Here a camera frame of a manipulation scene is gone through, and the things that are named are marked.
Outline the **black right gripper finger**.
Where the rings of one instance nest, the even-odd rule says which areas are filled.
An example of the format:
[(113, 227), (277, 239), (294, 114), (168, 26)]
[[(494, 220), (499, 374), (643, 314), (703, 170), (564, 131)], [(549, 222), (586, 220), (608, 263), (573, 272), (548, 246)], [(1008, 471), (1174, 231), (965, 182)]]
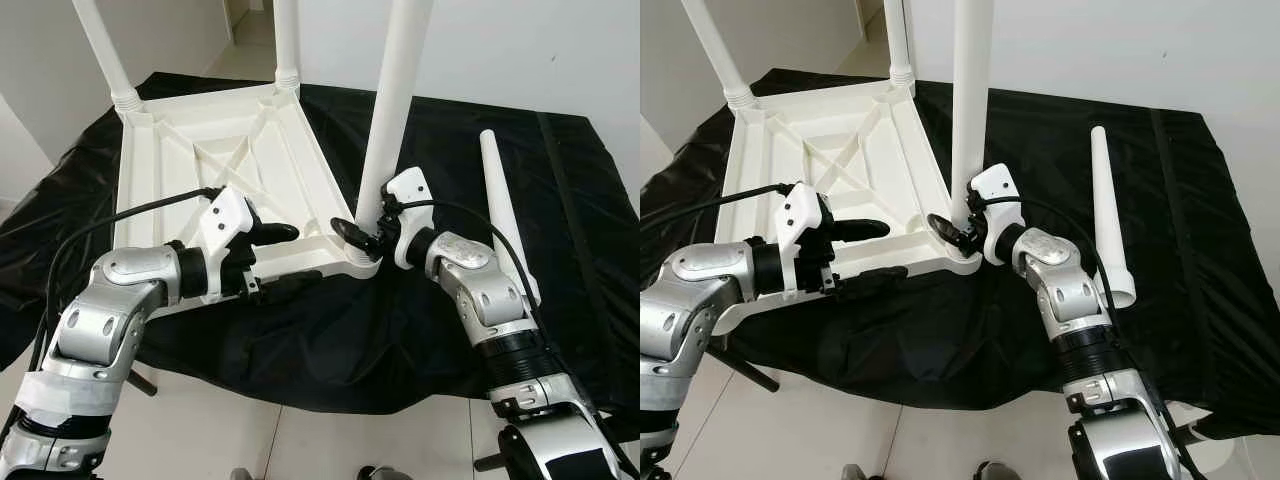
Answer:
[(931, 212), (928, 215), (928, 224), (947, 244), (956, 247), (959, 251), (972, 250), (970, 234), (956, 227), (947, 218)]
[(376, 234), (362, 230), (357, 224), (343, 218), (332, 219), (332, 229), (349, 247), (353, 247), (366, 256), (380, 256), (381, 242)]

